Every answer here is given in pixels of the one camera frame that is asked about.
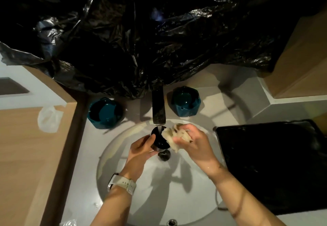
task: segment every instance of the watch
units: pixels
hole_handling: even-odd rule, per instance
[[[134,190],[136,188],[136,183],[133,180],[120,176],[118,173],[114,173],[111,177],[110,182],[108,184],[108,192],[110,191],[113,185],[117,185],[126,189],[126,191],[130,195],[133,195]]]

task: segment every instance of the countertop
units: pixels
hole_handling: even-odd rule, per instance
[[[176,86],[164,87],[165,109],[167,119],[179,119],[167,103],[171,91]],[[197,88],[202,100],[199,112],[196,116],[181,118],[189,122],[201,125],[207,130],[216,126],[237,125],[229,109],[237,106],[225,94],[221,93],[218,87]],[[104,149],[120,133],[130,127],[150,120],[152,118],[151,93],[143,99],[126,100],[118,99],[126,108],[125,119],[113,130],[96,129],[87,120],[83,138],[80,144],[78,157],[71,180],[62,222],[75,219],[77,226],[89,226],[99,211],[102,201],[100,199],[96,184],[96,169]],[[327,225],[327,210],[312,212],[294,213],[281,215],[279,218],[288,226]],[[236,225],[228,211],[221,212],[219,217],[212,216],[212,213],[201,220],[201,225]]]

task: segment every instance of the garbage bag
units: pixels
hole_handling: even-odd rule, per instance
[[[0,53],[80,91],[141,98],[211,63],[272,71],[325,0],[0,0]]]

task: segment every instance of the sink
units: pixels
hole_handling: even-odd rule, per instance
[[[166,127],[188,121],[170,119]],[[215,155],[223,162],[220,147],[213,131],[199,125],[209,137]],[[125,165],[130,145],[151,133],[155,125],[146,121],[127,129],[112,140],[102,153],[96,173],[99,195],[103,200],[113,173],[120,172]],[[157,155],[151,157],[137,180],[128,224],[135,226],[167,225],[175,219],[178,225],[196,222],[216,210],[222,199],[214,184],[181,149],[171,152],[171,158],[163,162]]]

